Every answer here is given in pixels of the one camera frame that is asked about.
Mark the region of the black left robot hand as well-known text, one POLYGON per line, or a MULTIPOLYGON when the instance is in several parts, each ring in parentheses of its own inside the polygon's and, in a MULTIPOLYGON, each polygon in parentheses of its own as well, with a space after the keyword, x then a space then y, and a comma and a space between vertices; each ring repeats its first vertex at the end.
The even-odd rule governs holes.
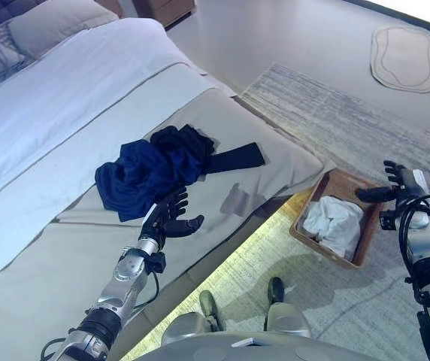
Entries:
POLYGON ((197 232, 204 222, 204 216, 181 219, 188 206, 186 187, 180 187, 156 201, 142 221, 139 240, 151 239, 158 250, 165 246, 167 238, 183 238, 197 232))

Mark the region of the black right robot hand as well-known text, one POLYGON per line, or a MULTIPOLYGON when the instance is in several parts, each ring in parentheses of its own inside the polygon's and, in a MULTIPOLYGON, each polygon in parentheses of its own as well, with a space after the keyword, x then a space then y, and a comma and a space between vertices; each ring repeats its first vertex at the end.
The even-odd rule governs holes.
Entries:
POLYGON ((390 160, 384 160, 383 164, 391 186, 369 189, 358 188, 355 191, 355 195, 360 201, 377 204, 396 200, 396 204, 399 205, 428 195, 428 187, 420 170, 410 170, 404 165, 390 160))

